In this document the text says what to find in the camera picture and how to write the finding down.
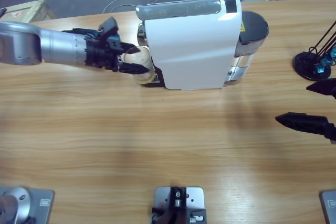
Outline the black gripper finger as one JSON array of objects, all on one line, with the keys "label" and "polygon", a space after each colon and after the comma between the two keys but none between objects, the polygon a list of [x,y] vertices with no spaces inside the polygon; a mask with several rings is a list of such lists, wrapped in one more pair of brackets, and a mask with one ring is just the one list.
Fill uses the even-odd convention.
[{"label": "black gripper finger", "polygon": [[288,112],[276,116],[275,120],[295,131],[323,135],[332,144],[335,144],[335,125],[330,123],[325,116]]},{"label": "black gripper finger", "polygon": [[306,89],[323,95],[335,95],[335,83],[335,78],[319,80],[307,86]]}]

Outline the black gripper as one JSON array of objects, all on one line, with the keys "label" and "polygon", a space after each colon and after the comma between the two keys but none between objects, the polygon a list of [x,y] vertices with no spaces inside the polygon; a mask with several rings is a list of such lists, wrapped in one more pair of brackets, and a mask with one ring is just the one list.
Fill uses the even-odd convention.
[{"label": "black gripper", "polygon": [[121,54],[135,54],[140,49],[130,43],[122,42],[119,35],[110,36],[107,40],[93,39],[86,37],[86,59],[85,65],[88,67],[104,68],[113,72],[127,74],[145,74],[150,70],[136,63],[119,63]]}]

